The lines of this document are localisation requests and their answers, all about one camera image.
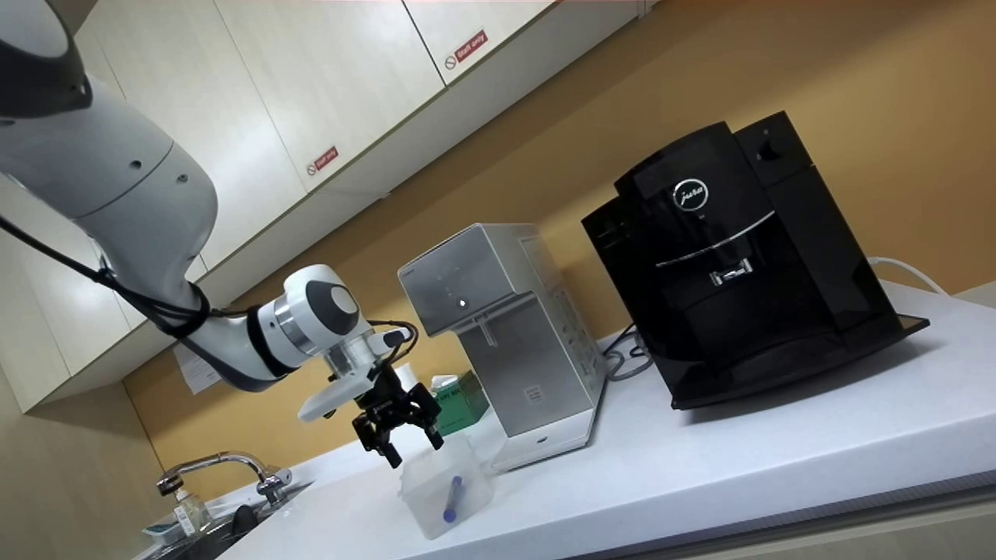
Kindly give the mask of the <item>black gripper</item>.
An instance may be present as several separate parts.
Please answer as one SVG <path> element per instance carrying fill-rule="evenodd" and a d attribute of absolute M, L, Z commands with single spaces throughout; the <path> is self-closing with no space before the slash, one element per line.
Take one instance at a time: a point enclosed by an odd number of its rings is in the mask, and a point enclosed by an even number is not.
<path fill-rule="evenodd" d="M 364 452 L 376 452 L 393 471 L 401 467 L 400 448 L 389 443 L 393 431 L 401 423 L 419 427 L 432 448 L 444 448 L 445 440 L 437 431 L 439 405 L 428 385 L 401 385 L 393 367 L 375 369 L 375 389 L 359 397 L 363 413 L 353 419 L 354 435 Z"/>

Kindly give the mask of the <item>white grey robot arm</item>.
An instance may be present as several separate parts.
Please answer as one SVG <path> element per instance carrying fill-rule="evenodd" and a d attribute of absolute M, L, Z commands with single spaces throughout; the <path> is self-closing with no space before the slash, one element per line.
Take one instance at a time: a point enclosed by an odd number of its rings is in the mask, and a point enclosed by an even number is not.
<path fill-rule="evenodd" d="M 0 125 L 0 174 L 80 228 L 103 250 L 91 277 L 226 383 L 261 391 L 325 359 L 335 379 L 300 416 L 311 423 L 354 405 L 354 435 L 387 463 L 401 460 L 400 427 L 437 427 L 439 403 L 395 377 L 400 340 L 363 314 L 335 267 L 309 264 L 276 299 L 247 311 L 208 305 L 186 267 L 216 228 L 213 177 L 145 112 L 88 77 L 51 0 L 0 0 Z"/>

